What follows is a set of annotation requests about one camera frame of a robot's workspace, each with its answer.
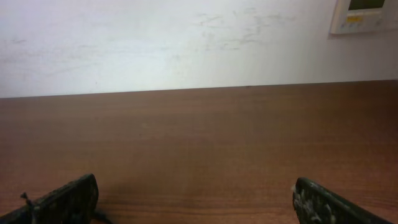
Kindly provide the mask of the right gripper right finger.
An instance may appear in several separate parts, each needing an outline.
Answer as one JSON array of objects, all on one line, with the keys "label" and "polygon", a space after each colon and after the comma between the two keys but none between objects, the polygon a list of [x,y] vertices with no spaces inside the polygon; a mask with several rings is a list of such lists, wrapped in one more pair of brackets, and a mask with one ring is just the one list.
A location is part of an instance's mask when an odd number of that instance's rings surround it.
[{"label": "right gripper right finger", "polygon": [[293,187],[293,207],[300,224],[392,224],[304,177]]}]

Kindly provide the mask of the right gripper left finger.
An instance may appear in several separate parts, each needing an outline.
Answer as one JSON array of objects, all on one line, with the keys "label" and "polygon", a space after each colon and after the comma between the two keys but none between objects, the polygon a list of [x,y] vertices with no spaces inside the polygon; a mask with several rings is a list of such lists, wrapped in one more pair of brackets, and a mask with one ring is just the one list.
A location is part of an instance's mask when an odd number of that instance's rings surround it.
[{"label": "right gripper left finger", "polygon": [[86,174],[48,194],[31,200],[1,217],[1,224],[90,223],[98,202],[98,185],[93,174]]}]

